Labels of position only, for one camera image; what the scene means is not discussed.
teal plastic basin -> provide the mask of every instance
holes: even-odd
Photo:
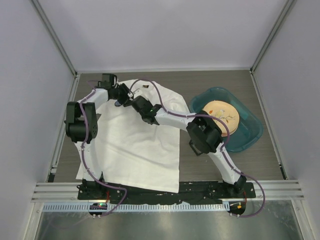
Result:
[[[230,136],[226,149],[239,153],[251,147],[264,133],[260,120],[252,114],[231,92],[223,87],[212,87],[204,93],[195,96],[190,102],[190,112],[200,112],[211,101],[223,101],[231,104],[238,111],[240,120],[237,130]]]

